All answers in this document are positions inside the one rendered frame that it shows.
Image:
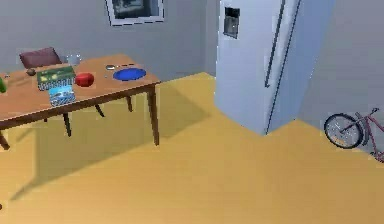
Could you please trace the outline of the light blue box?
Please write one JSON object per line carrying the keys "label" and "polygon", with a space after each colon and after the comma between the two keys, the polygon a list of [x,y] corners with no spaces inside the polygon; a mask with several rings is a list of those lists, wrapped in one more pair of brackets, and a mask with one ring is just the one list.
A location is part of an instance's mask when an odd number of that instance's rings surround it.
{"label": "light blue box", "polygon": [[50,104],[54,107],[72,103],[76,100],[71,85],[52,88],[48,91]]}

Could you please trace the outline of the grey spoon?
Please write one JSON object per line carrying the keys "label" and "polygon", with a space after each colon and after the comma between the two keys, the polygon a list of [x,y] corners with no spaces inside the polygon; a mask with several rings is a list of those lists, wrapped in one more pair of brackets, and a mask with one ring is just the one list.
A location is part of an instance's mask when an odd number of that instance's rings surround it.
{"label": "grey spoon", "polygon": [[105,69],[111,71],[111,70],[116,70],[119,68],[126,68],[126,67],[132,67],[132,66],[135,66],[135,64],[122,64],[122,65],[108,64],[105,66]]}

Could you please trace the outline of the brown wooden table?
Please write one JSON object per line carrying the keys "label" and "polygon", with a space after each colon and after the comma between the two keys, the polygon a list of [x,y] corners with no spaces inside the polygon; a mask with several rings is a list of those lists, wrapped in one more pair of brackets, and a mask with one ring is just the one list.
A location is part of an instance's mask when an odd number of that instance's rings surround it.
{"label": "brown wooden table", "polygon": [[132,95],[144,92],[147,93],[154,143],[158,145],[155,87],[160,80],[154,74],[146,72],[144,77],[137,80],[118,81],[113,78],[112,72],[105,69],[108,64],[132,64],[134,67],[140,68],[140,65],[125,54],[84,60],[74,70],[79,73],[92,73],[95,77],[94,84],[91,87],[74,86],[76,101],[59,107],[50,106],[48,94],[38,90],[35,77],[27,76],[24,70],[11,72],[10,77],[4,80],[7,91],[4,94],[0,93],[0,145],[2,148],[5,150],[10,148],[2,130],[121,98],[129,99]]}

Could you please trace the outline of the blue round plate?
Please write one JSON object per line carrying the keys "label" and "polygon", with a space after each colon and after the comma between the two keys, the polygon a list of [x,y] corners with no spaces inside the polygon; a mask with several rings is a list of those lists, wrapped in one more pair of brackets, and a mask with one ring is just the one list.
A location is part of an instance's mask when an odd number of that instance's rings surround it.
{"label": "blue round plate", "polygon": [[137,80],[146,75],[146,71],[140,68],[127,68],[117,71],[113,74],[113,78],[120,81]]}

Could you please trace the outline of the red round bowl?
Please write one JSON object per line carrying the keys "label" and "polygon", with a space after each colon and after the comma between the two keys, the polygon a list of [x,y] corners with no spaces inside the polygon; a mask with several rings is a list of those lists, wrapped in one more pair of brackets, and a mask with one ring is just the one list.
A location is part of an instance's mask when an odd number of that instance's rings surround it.
{"label": "red round bowl", "polygon": [[75,77],[75,83],[80,87],[90,87],[94,83],[94,76],[91,73],[79,73]]}

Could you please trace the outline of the light grey fridge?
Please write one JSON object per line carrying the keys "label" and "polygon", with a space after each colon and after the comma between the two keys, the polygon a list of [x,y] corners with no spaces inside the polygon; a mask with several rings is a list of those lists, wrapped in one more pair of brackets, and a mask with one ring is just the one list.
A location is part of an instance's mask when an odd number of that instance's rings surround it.
{"label": "light grey fridge", "polygon": [[266,135],[298,117],[335,0],[286,0],[264,81],[281,0],[220,0],[215,104]]}

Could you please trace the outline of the maroon cushioned chair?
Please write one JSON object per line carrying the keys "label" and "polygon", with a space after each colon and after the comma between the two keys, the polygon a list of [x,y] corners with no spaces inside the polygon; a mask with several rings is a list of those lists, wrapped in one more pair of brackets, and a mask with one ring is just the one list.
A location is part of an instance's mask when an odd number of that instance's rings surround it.
{"label": "maroon cushioned chair", "polygon": [[[58,54],[56,53],[53,47],[47,47],[47,48],[30,51],[30,52],[23,52],[19,54],[19,58],[23,66],[29,71],[38,67],[63,64],[63,62],[61,61],[61,59],[59,58]],[[99,105],[95,105],[95,108],[101,117],[105,117]],[[63,119],[64,119],[67,135],[70,137],[72,132],[71,132],[68,113],[63,114]]]}

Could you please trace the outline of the green box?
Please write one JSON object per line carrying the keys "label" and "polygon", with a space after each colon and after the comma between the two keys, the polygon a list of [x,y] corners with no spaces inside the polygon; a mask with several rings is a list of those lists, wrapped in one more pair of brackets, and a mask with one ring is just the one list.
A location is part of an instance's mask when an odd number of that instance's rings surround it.
{"label": "green box", "polygon": [[71,66],[48,69],[37,73],[37,86],[40,91],[72,85],[75,81],[75,71]]}

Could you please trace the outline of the red bicycle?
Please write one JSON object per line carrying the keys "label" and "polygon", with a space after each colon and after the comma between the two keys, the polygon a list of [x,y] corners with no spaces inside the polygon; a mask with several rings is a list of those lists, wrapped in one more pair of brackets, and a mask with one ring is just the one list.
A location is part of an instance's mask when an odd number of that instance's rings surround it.
{"label": "red bicycle", "polygon": [[369,114],[361,115],[356,112],[355,116],[345,113],[333,114],[326,119],[323,125],[325,136],[333,145],[342,149],[365,146],[368,141],[371,141],[373,150],[370,155],[378,162],[384,163],[384,151],[377,148],[370,126],[373,123],[384,133],[384,126],[373,117],[373,114],[378,111],[379,108],[373,108]]}

